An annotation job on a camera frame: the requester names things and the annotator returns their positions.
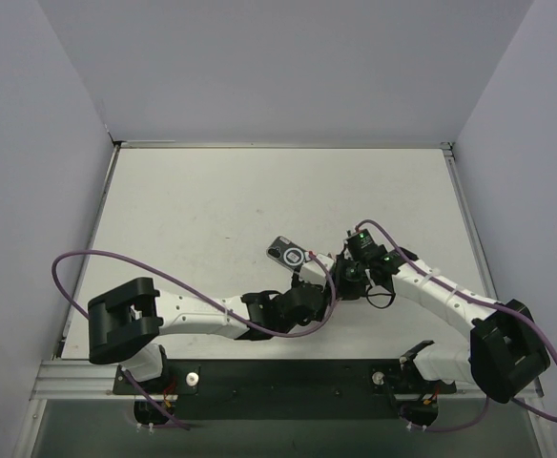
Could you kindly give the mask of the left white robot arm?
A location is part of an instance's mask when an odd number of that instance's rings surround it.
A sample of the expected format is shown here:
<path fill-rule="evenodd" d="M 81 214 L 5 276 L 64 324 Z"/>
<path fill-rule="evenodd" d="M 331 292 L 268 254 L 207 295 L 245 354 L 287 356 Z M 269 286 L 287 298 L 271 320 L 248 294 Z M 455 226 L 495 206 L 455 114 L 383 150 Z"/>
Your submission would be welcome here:
<path fill-rule="evenodd" d="M 289 335 L 297 326 L 322 322 L 331 293 L 302 283 L 284 293 L 246 293 L 217 304 L 160 291 L 151 278 L 123 283 L 88 302 L 89 361 L 122 364 L 144 390 L 158 392 L 169 369 L 156 338 L 199 334 L 255 342 Z"/>

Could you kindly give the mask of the clear phone case black insert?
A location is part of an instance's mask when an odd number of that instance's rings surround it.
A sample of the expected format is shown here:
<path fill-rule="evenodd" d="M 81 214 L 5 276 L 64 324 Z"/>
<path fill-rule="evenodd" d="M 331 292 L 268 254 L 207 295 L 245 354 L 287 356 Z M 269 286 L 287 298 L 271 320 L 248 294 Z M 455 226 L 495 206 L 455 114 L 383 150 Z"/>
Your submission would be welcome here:
<path fill-rule="evenodd" d="M 267 247 L 266 255 L 292 273 L 299 273 L 309 261 L 308 252 L 285 236 L 277 236 Z"/>

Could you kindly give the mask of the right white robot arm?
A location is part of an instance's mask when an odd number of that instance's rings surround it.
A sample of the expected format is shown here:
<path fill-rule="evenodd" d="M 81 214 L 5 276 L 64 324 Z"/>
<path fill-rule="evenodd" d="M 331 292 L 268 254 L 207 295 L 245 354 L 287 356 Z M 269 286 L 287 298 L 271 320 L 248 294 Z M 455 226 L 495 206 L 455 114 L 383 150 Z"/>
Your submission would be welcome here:
<path fill-rule="evenodd" d="M 511 301 L 493 309 L 479 297 L 433 271 L 405 250 L 387 250 L 368 230 L 348 232 L 336 264 L 340 298 L 368 298 L 372 289 L 390 300 L 409 300 L 456 329 L 462 345 L 424 341 L 405 352 L 404 370 L 426 382 L 476 385 L 491 400 L 505 404 L 550 366 L 541 338 L 528 326 L 527 307 Z"/>

